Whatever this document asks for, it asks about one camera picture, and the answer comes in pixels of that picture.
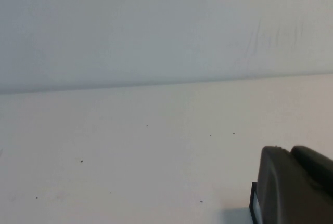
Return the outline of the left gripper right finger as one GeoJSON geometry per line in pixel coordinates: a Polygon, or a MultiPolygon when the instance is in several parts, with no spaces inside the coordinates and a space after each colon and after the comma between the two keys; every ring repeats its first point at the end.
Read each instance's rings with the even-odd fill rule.
{"type": "Polygon", "coordinates": [[[332,185],[332,160],[306,146],[294,146],[292,156],[320,185],[332,185]]]}

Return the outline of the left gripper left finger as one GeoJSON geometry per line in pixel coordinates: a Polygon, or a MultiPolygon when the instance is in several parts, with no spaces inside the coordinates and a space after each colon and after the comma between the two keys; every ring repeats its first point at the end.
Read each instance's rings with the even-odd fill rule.
{"type": "Polygon", "coordinates": [[[291,151],[265,146],[257,199],[263,223],[332,223],[332,185],[320,185],[291,151]]]}

